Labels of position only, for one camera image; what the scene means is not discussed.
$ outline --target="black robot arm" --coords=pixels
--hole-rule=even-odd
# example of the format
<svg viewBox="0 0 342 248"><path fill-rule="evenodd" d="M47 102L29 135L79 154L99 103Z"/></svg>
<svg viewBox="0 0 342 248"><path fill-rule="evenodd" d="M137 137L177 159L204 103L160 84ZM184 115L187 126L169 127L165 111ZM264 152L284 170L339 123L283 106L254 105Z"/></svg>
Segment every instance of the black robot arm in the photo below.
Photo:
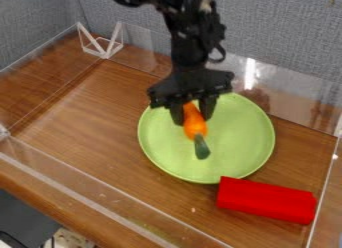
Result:
<svg viewBox="0 0 342 248"><path fill-rule="evenodd" d="M148 88L152 108L169 109L175 124L183 124L183 104L198 99L204 119L210 119L219 94L231 91L231 72L206 69L207 61L224 60L220 46L226 27L220 23L215 0L115 0L128 7L152 4L163 14L171 33L172 72ZM216 49L222 58L211 60Z"/></svg>

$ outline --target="green plate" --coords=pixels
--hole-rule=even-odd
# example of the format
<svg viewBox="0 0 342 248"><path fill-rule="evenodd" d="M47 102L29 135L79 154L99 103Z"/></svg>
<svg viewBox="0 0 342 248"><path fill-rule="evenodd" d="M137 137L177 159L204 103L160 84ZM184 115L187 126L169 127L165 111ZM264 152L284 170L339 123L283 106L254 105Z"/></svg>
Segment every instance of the green plate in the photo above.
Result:
<svg viewBox="0 0 342 248"><path fill-rule="evenodd" d="M219 183L220 176L243 178L266 163L274 149L271 121L262 109L235 93L218 99L207 121L211 155L198 160L194 142L173 125L168 110L145 109L137 127L141 149L172 176L196 183Z"/></svg>

